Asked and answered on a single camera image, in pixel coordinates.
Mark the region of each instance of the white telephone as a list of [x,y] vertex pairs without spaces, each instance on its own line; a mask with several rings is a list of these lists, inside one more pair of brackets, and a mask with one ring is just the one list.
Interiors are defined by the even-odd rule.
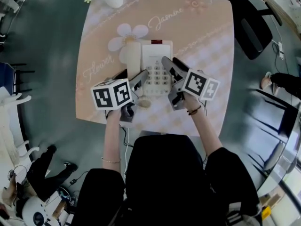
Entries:
[[148,71],[148,79],[143,85],[145,96],[165,96],[172,87],[171,76],[166,72],[162,57],[172,59],[173,43],[167,40],[143,40],[126,45],[127,77],[132,79],[141,70]]

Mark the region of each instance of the black shirt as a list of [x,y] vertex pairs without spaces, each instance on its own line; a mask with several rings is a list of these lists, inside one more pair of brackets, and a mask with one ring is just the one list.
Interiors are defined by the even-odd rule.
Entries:
[[188,137],[147,136],[135,141],[125,184],[116,171],[90,170],[72,226],[106,226],[112,221],[115,225],[225,225],[233,202],[242,202],[241,210],[248,215],[256,214],[259,203],[252,179],[236,154],[220,148],[208,157],[203,170]]

